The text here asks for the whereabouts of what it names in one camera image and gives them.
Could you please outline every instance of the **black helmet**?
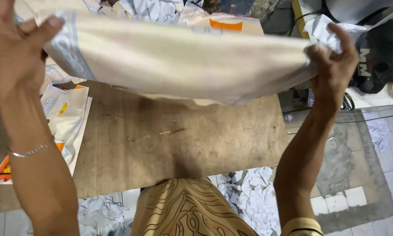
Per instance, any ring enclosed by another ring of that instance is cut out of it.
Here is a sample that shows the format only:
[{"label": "black helmet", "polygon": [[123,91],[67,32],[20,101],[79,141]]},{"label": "black helmet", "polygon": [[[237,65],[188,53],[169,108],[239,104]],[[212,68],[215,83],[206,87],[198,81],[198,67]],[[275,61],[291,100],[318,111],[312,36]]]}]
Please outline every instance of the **black helmet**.
[{"label": "black helmet", "polygon": [[362,34],[357,49],[360,62],[353,80],[362,92],[376,94],[393,82],[393,18]]}]

